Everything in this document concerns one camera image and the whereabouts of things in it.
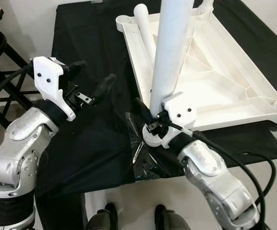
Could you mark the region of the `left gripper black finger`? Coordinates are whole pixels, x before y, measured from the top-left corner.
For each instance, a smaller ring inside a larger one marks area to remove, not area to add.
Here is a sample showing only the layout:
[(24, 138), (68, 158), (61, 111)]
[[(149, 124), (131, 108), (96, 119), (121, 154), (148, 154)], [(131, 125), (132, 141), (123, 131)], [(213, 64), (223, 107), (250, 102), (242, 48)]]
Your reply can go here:
[(87, 66), (86, 61), (81, 60), (75, 63), (62, 64), (63, 69), (63, 79), (73, 80), (80, 75), (81, 71), (84, 70)]
[(105, 79), (103, 79), (103, 81), (101, 81), (92, 92), (92, 101), (103, 102), (110, 94), (116, 79), (116, 74), (109, 74), (106, 76)]

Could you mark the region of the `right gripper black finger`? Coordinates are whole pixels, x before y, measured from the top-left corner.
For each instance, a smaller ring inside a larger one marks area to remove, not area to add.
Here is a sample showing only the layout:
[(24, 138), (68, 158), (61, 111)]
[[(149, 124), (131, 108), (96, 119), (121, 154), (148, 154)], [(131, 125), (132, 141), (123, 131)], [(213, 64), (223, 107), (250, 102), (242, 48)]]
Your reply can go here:
[(135, 98), (135, 105), (138, 107), (139, 114), (143, 121), (145, 121), (146, 124), (152, 124), (154, 122), (154, 118), (145, 103), (143, 103), (140, 98)]

